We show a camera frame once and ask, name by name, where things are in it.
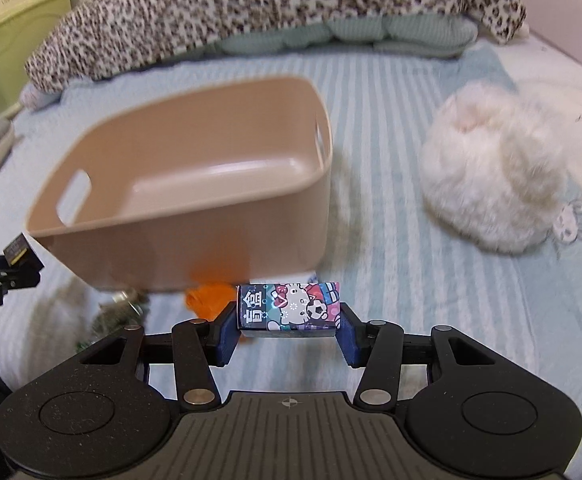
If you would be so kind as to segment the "white fluffy plush toy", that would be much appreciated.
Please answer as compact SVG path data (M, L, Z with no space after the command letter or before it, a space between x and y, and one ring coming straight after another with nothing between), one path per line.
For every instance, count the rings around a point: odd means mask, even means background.
M420 155L423 203L489 252L541 243L568 184L558 123L542 105L479 80L448 96Z

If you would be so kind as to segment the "leopard print blanket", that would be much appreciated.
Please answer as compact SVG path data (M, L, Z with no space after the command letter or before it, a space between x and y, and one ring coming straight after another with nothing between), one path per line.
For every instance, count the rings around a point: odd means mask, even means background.
M260 41L282 30L384 25L407 15L461 16L509 42L526 21L522 0L87 0L68 12L25 63L28 82L53 96L74 79L108 79L222 40Z

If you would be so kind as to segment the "cartoon printed small box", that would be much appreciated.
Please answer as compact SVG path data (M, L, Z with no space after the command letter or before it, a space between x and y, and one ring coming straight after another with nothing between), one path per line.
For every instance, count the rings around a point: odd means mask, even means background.
M331 337L340 327L339 282L248 284L236 293L244 336Z

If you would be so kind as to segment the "blue striped bed sheet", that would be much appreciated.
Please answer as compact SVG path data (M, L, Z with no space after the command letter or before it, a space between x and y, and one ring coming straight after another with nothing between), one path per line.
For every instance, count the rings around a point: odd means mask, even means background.
M0 170L0 252L24 230L54 166L92 125L126 108L221 81L292 74L326 102L334 139L327 255L320 280L338 281L361 318L408 333L448 324L568 394L582 412L582 240L552 236L533 252L481 252L436 226L419 188L418 156L436 108L471 79L514 88L496 51L425 61L341 48L272 58L222 58L73 84L60 104L15 121L20 137ZM107 294L98 294L41 247L40 285L4 298L0 378L25 385L72 356ZM348 368L332 339L241 341L214 370L229 390L343 390ZM582 444L568 475L582 478Z

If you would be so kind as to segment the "dark small cube box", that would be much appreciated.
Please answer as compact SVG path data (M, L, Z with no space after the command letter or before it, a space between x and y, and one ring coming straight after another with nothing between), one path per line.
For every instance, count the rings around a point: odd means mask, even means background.
M34 253L23 233L18 234L6 245L6 248L3 249L3 255L12 269L39 272L44 268L44 264Z

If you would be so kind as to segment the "orange fabric pouch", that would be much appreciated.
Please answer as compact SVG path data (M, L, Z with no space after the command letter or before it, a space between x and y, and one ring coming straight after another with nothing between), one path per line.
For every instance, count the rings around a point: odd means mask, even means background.
M236 344L242 334L238 323L239 287L229 283L210 283L189 288L184 303L199 320L196 332L206 346Z

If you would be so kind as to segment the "beige plastic storage basket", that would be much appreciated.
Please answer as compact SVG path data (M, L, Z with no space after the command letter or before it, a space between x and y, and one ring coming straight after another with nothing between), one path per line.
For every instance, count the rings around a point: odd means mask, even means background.
M48 177L26 228L102 290L312 271L326 252L332 160L310 80L231 81L93 126Z

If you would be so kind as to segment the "pink pillow corner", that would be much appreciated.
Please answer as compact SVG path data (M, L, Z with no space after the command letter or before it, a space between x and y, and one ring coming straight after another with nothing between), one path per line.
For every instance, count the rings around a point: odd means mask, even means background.
M44 92L38 90L30 81L23 87L18 102L28 110L42 110L43 108L58 102L61 92Z

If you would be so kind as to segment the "green patterned pouch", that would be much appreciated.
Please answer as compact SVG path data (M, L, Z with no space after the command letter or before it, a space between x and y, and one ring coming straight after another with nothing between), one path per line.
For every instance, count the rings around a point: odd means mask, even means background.
M138 304L114 304L112 297L104 304L99 304L98 313L91 321L87 335L76 344L75 352L82 352L116 330L127 326L143 326L149 314L150 300L145 292L140 294L142 297Z

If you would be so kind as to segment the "teal quilted comforter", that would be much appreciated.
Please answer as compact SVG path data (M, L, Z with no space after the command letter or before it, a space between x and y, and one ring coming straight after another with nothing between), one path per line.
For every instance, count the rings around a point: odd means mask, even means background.
M326 44L353 44L391 54L455 58L474 44L477 35L477 24L463 15L411 14L249 32L220 40L213 49L224 55L266 55Z

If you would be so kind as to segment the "green wooden headboard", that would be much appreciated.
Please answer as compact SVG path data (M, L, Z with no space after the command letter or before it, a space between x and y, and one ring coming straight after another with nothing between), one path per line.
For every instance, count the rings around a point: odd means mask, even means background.
M29 55L69 10L70 0L28 0L0 16L0 115L18 102Z

